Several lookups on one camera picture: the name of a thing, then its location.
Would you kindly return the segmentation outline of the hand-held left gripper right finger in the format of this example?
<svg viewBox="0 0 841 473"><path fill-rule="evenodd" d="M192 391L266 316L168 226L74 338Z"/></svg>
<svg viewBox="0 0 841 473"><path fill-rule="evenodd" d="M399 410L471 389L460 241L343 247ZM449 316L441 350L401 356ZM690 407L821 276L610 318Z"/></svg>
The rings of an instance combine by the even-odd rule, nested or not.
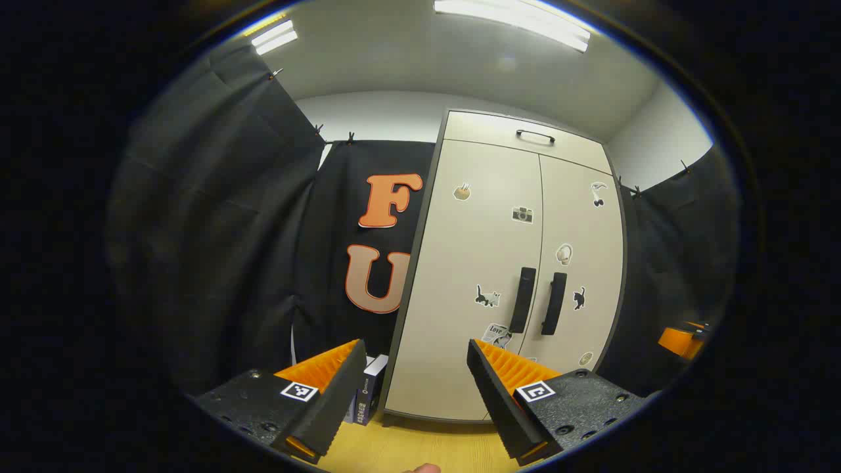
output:
<svg viewBox="0 0 841 473"><path fill-rule="evenodd" d="M520 466L552 460L605 437L648 407L589 369L560 374L472 339L466 365L510 458Z"/></svg>

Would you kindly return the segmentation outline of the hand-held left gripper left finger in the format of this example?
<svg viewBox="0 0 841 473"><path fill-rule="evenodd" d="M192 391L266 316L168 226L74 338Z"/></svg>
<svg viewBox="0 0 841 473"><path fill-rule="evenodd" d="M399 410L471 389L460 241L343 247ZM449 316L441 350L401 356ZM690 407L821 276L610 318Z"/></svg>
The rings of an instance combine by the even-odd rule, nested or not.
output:
<svg viewBox="0 0 841 473"><path fill-rule="evenodd" d="M365 342L354 339L281 371L250 369L195 401L234 431L318 464L363 380L366 360Z"/></svg>

